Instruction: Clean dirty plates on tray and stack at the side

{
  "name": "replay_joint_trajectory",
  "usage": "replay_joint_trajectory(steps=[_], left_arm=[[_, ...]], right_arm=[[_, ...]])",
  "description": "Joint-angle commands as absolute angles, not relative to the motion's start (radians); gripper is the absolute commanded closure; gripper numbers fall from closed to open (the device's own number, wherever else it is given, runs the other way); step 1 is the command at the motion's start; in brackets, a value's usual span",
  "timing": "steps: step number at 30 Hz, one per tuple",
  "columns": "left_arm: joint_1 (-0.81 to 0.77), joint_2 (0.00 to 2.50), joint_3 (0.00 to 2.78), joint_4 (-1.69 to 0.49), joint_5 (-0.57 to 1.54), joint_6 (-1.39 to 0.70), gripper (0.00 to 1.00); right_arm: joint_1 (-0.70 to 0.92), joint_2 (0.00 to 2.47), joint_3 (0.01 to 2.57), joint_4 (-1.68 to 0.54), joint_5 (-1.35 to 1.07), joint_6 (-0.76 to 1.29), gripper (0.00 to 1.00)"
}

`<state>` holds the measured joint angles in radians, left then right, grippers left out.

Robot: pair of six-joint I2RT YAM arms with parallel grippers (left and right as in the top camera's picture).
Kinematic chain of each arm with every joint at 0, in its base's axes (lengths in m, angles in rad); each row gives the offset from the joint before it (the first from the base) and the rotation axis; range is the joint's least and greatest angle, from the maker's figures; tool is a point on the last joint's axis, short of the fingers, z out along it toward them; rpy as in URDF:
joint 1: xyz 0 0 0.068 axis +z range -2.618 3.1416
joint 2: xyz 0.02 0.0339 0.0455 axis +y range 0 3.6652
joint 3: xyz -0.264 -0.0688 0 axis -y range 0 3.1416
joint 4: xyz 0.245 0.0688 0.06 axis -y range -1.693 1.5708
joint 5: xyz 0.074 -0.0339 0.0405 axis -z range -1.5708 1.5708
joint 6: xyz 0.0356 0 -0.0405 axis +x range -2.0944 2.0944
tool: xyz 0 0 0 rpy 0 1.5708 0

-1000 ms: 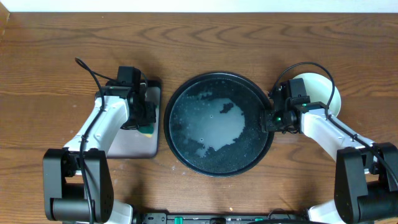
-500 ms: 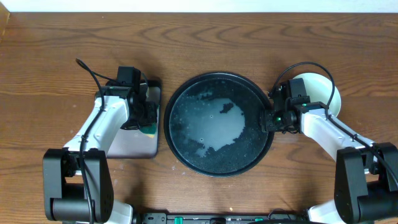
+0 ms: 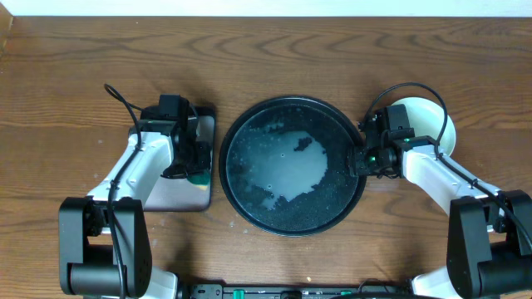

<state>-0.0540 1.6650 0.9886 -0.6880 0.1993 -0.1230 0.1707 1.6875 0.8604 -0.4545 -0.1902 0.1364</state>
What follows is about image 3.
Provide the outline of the mint green plate front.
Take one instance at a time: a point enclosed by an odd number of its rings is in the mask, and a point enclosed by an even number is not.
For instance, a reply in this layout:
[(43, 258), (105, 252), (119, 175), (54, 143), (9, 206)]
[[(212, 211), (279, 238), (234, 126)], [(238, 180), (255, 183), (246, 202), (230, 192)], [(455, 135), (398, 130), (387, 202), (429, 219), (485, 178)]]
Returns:
[[(436, 103), (421, 97), (406, 97), (393, 105), (404, 105), (415, 136), (429, 135), (434, 140), (440, 134), (444, 122), (444, 111)], [(452, 155), (456, 147), (456, 128), (450, 116), (447, 116), (446, 128), (441, 137), (439, 149)]]

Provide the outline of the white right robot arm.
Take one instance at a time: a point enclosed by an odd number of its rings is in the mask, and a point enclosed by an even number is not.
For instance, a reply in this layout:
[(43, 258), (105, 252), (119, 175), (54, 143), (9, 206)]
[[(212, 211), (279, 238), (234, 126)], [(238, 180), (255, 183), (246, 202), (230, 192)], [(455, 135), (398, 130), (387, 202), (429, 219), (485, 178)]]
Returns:
[(531, 288), (531, 197), (476, 178), (439, 151), (430, 136), (382, 135), (347, 152), (358, 177), (401, 178), (418, 186), (449, 217), (446, 265), (416, 277), (429, 297), (481, 298)]

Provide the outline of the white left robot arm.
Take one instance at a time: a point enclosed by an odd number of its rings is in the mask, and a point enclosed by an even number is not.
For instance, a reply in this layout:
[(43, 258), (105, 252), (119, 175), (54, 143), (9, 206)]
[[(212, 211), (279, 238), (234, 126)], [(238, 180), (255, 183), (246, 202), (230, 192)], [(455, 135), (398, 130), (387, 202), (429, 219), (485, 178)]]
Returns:
[(198, 212), (209, 207), (215, 113), (202, 107), (188, 119), (202, 170), (165, 177), (176, 151), (172, 122), (140, 121), (126, 151), (83, 198), (58, 212), (59, 281), (67, 295), (99, 298), (181, 298), (179, 278), (152, 263), (147, 212)]

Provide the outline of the green sponge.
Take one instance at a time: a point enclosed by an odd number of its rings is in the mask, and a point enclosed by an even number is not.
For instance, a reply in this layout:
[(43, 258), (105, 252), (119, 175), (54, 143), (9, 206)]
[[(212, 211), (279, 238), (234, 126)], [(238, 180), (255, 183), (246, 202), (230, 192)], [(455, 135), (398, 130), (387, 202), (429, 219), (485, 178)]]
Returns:
[(189, 174), (187, 181), (195, 188), (206, 191), (210, 187), (211, 173), (208, 170), (202, 172)]

